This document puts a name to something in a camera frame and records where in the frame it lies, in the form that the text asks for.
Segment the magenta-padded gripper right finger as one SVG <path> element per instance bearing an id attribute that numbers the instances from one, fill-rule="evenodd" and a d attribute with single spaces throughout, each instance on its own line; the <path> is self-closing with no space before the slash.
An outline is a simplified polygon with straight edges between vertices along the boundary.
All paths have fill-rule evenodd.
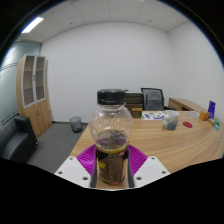
<path id="1" fill-rule="evenodd" d="M 132 145 L 128 147 L 128 151 L 128 185 L 130 188 L 140 188 L 169 175 L 169 171 L 156 156 L 148 157 Z"/>

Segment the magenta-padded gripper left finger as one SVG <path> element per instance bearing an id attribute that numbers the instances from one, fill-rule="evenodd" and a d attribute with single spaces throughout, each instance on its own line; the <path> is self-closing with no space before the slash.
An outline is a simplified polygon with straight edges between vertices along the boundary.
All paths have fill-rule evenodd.
<path id="1" fill-rule="evenodd" d="M 77 157 L 69 156 L 55 174 L 84 188 L 95 187 L 97 180 L 95 146 L 85 149 Z"/>

